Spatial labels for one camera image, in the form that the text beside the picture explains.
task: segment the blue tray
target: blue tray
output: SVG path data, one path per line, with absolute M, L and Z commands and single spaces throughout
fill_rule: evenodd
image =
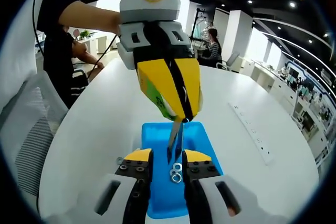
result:
M 148 216 L 164 219 L 188 214 L 184 200 L 184 184 L 171 181 L 169 171 L 174 163 L 174 151 L 171 163 L 167 163 L 167 144 L 173 123 L 145 123 L 142 125 L 142 148 L 154 151 L 153 181 Z M 183 148 L 202 152 L 212 158 L 217 170 L 223 175 L 216 154 L 200 122 L 184 124 Z

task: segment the black shirt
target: black shirt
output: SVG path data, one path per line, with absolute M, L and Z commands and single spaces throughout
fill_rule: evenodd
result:
M 58 19 L 64 9 L 79 0 L 43 0 L 38 15 L 37 29 L 47 36 L 59 32 Z
M 78 0 L 43 0 L 37 29 L 46 35 L 44 43 L 44 70 L 48 73 L 57 93 L 69 107 L 71 99 L 72 42 L 74 39 L 58 23 L 64 9 Z

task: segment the power strip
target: power strip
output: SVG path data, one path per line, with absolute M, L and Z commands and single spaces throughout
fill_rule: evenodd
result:
M 230 108 L 235 112 L 235 114 L 238 116 L 239 120 L 247 130 L 248 134 L 251 136 L 253 142 L 255 143 L 259 153 L 261 154 L 261 157 L 263 158 L 266 165 L 268 165 L 273 160 L 272 152 L 269 150 L 268 146 L 266 145 L 265 141 L 262 140 L 262 137 L 256 130 L 256 128 L 253 126 L 253 123 L 247 118 L 247 116 L 244 114 L 242 109 L 237 105 L 232 105 L 228 103 Z

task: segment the metal washer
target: metal washer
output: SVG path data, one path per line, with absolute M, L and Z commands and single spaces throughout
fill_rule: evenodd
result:
M 171 169 L 170 171 L 169 171 L 169 175 L 172 177 L 174 174 L 176 174 L 177 173 L 177 171 L 176 170 L 174 170 L 174 169 Z
M 173 164 L 173 170 L 176 171 L 176 172 L 182 171 L 182 164 L 180 164 L 180 163 Z
M 178 183 L 180 183 L 180 182 L 182 181 L 182 176 L 181 176 L 181 174 L 179 174 L 179 173 L 175 173 L 175 174 L 171 177 L 171 179 L 172 179 L 172 182 L 178 184 Z

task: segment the woman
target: woman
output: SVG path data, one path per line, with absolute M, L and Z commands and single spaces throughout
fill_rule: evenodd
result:
M 208 30 L 210 46 L 208 50 L 203 52 L 203 55 L 198 58 L 199 64 L 216 67 L 216 63 L 222 63 L 222 48 L 218 42 L 216 29 L 211 28 Z

